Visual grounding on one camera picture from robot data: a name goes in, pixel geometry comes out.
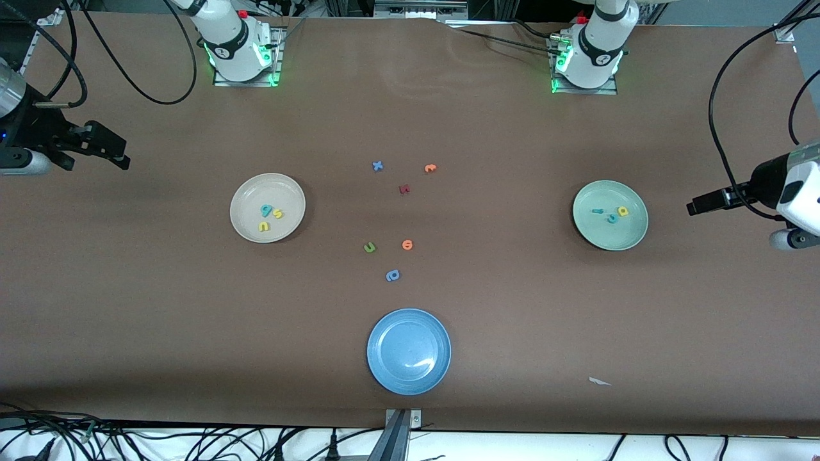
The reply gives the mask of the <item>green plate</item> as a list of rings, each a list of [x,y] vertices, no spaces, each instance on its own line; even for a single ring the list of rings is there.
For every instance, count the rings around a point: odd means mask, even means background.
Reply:
[[[607,215],[625,206],[629,215],[620,222],[607,222]],[[603,208],[604,214],[594,214]],[[648,210],[638,193],[618,181],[594,181],[580,189],[572,202],[572,219],[580,235],[595,247],[624,251],[636,247],[648,232]]]

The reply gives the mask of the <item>beige brown plate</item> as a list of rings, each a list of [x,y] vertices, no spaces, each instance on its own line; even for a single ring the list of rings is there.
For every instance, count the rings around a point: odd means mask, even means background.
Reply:
[[[284,216],[263,218],[263,204],[279,208]],[[270,244],[284,240],[295,232],[304,219],[306,196],[298,182],[290,176],[278,173],[260,174],[238,187],[229,205],[229,219],[233,228],[255,244]],[[260,222],[269,222],[270,231],[258,231]]]

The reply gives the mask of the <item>brown table cover sheet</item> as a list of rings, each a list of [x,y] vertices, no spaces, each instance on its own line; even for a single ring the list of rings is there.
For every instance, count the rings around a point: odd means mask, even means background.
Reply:
[[[156,422],[363,427],[420,408],[436,430],[820,435],[820,249],[771,248],[779,225],[743,209],[685,208],[728,182],[709,93],[756,28],[636,28],[618,93],[579,95],[551,93],[544,56],[432,20],[309,19],[278,87],[214,87],[199,55],[193,93],[161,107],[74,18],[90,96],[65,116],[110,127],[132,163],[0,177],[0,400]],[[255,244],[229,205],[267,173],[297,181],[306,212]],[[635,247],[577,230],[572,202],[600,180],[643,199]],[[373,327],[405,307],[452,344],[419,396],[367,365]]]

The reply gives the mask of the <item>blue plate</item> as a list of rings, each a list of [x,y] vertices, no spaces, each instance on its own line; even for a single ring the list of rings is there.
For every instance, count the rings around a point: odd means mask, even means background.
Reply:
[[[438,318],[405,307],[375,324],[367,339],[366,358],[372,376],[387,391],[419,396],[442,382],[451,363],[452,344]]]

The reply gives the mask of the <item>aluminium frame rail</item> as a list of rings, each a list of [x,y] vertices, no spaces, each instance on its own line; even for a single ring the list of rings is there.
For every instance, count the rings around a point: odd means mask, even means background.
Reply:
[[[64,9],[63,8],[56,8],[54,10],[54,12],[52,14],[50,14],[48,17],[38,19],[37,24],[39,26],[43,27],[43,28],[57,26],[59,23],[62,22],[63,17],[64,17]],[[33,33],[32,39],[29,43],[29,47],[26,51],[26,55],[24,55],[24,59],[22,61],[22,64],[20,65],[20,69],[18,70],[18,73],[20,73],[22,76],[24,75],[24,73],[26,73],[26,69],[27,69],[27,67],[28,67],[28,65],[31,61],[31,58],[33,56],[33,51],[35,50],[35,47],[36,47],[36,44],[38,43],[39,37],[40,37],[39,32],[35,31]]]

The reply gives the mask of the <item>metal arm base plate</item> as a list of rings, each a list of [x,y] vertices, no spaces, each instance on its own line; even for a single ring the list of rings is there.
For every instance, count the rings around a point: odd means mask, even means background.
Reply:
[[[207,44],[213,84],[271,88],[279,85],[288,28],[248,18],[233,43]]]
[[[610,70],[605,71],[607,76],[606,82],[595,88],[586,88],[585,86],[577,85],[574,81],[566,75],[565,71],[582,70],[580,68],[580,60],[577,56],[582,56],[580,53],[574,51],[571,44],[571,35],[552,33],[546,40],[548,43],[548,50],[556,52],[550,56],[550,79],[552,93],[576,93],[586,95],[616,95],[617,82],[615,72],[618,70],[618,60],[615,64],[609,65]]]

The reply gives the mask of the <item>aluminium frame corner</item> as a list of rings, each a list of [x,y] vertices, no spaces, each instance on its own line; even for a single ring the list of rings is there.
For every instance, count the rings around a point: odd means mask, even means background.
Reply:
[[[820,14],[820,0],[799,0],[794,8],[775,24],[773,34],[778,43],[793,43],[794,32],[804,17]]]

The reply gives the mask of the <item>grey metal rack frame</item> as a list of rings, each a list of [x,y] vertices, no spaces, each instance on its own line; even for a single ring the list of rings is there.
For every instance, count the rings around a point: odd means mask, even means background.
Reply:
[[[468,0],[373,0],[373,17],[381,19],[468,20]]]

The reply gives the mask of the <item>grey metal frame bracket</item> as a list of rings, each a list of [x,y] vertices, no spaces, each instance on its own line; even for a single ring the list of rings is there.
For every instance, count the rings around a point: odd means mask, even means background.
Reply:
[[[410,434],[421,425],[420,408],[387,409],[386,426],[367,461],[406,461]]]

